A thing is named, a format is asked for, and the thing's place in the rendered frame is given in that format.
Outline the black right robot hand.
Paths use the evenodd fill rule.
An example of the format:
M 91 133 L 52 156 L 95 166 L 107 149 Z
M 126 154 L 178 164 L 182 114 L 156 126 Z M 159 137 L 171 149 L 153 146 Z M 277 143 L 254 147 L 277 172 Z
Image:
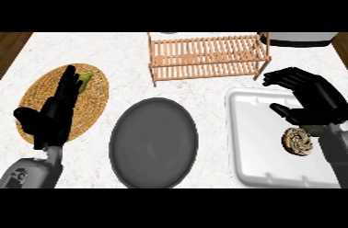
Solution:
M 267 73 L 262 84 L 288 88 L 302 105 L 301 108 L 276 103 L 270 105 L 292 125 L 342 124 L 348 120 L 348 100 L 320 75 L 289 67 Z

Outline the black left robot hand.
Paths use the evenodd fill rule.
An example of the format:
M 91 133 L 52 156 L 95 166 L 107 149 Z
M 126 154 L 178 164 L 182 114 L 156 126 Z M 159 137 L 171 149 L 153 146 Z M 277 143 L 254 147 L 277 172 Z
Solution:
M 62 146 L 68 140 L 80 86 L 79 73 L 76 67 L 70 65 L 60 78 L 57 93 L 46 99 L 42 110 L 33 108 L 14 110 L 24 132 L 34 137 L 36 150 L 42 150 L 46 146 Z

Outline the brown swirl cupcake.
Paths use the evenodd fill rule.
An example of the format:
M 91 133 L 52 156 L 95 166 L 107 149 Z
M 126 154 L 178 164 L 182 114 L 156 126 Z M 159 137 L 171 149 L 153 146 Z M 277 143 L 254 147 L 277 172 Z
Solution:
M 301 128 L 289 128 L 282 136 L 286 151 L 298 156 L 308 156 L 313 151 L 310 133 Z

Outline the white rectangular tray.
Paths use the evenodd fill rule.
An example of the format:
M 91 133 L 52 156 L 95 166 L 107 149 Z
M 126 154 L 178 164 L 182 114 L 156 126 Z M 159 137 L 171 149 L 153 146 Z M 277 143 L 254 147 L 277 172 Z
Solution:
M 225 120 L 231 177 L 242 188 L 338 188 L 319 140 L 308 156 L 291 154 L 282 137 L 293 126 L 274 113 L 277 103 L 299 108 L 286 90 L 233 88 L 225 94 Z

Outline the wooden tiered shelf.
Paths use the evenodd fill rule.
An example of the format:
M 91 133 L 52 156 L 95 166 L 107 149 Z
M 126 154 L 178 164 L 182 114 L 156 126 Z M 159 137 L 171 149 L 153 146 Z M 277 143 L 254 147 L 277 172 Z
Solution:
M 163 81 L 252 75 L 256 80 L 273 60 L 271 34 L 175 40 L 148 39 L 153 84 Z

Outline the round wicker placemat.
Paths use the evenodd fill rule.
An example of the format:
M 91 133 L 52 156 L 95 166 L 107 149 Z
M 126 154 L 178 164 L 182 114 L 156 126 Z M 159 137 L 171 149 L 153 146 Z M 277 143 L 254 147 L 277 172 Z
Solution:
M 14 110 L 18 131 L 34 149 L 62 146 L 98 121 L 108 103 L 108 79 L 86 63 L 48 72 L 25 91 Z

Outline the green vegetable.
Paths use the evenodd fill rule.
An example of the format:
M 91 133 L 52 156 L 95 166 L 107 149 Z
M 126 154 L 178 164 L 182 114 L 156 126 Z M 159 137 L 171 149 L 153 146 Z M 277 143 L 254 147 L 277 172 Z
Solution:
M 86 89 L 86 87 L 88 87 L 88 84 L 89 84 L 89 81 L 91 81 L 92 77 L 94 77 L 94 73 L 82 74 L 82 75 L 79 76 L 79 80 L 82 81 L 82 86 L 80 86 L 80 88 L 79 88 L 79 93 L 83 93 L 83 91 L 85 91 L 85 89 Z

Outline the white and black appliance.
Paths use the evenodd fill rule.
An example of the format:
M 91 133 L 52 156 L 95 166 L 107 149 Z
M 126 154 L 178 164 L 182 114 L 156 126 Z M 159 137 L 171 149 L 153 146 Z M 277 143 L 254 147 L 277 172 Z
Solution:
M 268 33 L 258 33 L 264 44 L 277 47 L 311 48 L 328 46 L 338 32 L 271 32 L 271 37 L 267 38 Z

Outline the dark grey round plate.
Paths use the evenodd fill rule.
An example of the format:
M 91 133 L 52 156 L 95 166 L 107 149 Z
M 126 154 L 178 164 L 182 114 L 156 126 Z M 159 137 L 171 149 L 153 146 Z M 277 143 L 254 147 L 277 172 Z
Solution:
M 129 188 L 174 188 L 191 171 L 197 149 L 191 114 L 175 101 L 153 97 L 126 110 L 111 132 L 108 158 Z

